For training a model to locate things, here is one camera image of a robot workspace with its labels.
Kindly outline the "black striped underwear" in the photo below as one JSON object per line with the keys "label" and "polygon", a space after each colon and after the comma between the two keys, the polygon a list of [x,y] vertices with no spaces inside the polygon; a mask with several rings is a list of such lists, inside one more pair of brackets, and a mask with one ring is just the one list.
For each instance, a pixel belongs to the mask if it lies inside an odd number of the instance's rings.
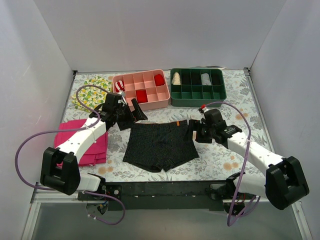
{"label": "black striped underwear", "polygon": [[130,130],[125,163],[152,173],[169,171],[199,157],[192,141],[185,141],[186,120],[136,123]]}

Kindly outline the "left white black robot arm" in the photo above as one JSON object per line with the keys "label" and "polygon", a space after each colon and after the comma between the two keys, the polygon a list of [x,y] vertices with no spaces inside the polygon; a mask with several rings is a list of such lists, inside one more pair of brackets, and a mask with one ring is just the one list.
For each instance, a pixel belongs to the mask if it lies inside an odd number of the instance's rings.
{"label": "left white black robot arm", "polygon": [[80,130],[57,148],[49,147],[44,151],[40,183],[66,195],[89,191],[95,200],[103,199],[107,193],[102,184],[104,179],[94,174],[80,173],[79,161],[114,125],[122,131],[138,121],[147,120],[137,100],[134,98],[131,102],[134,110],[130,109],[122,95],[107,94],[105,102],[94,109]]}

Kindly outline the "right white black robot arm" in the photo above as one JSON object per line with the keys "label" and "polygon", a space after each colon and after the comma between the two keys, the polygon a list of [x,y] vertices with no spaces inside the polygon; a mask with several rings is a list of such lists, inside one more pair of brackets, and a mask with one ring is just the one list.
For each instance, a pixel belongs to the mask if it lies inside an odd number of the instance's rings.
{"label": "right white black robot arm", "polygon": [[237,199],[243,194],[267,198],[279,210],[284,210],[310,193],[300,161],[285,158],[248,140],[247,135],[235,125],[227,125],[217,109],[200,108],[201,120],[191,119],[184,139],[188,142],[211,143],[246,158],[262,174],[255,177],[246,173],[229,176],[225,184],[211,188],[211,194],[219,199],[229,196]]}

